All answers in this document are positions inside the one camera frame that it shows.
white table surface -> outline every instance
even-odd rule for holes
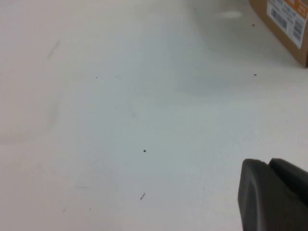
[[[307,99],[247,0],[1,0],[0,230],[240,231],[245,158],[308,169]]]

smudge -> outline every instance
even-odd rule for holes
[[[140,198],[140,200],[142,200],[144,196],[145,196],[145,193],[142,195],[142,197]]]
[[[56,44],[54,45],[54,47],[52,48],[52,50],[49,52],[49,54],[48,54],[48,56],[47,56],[47,60],[49,60],[49,59],[52,57],[53,53],[55,52],[56,49],[59,48],[60,44],[61,44],[61,41],[60,41],[60,39],[59,39],[59,40],[56,42]]]
[[[217,19],[234,19],[234,18],[240,18],[243,16],[243,13],[240,11],[226,11],[217,13],[215,17]]]

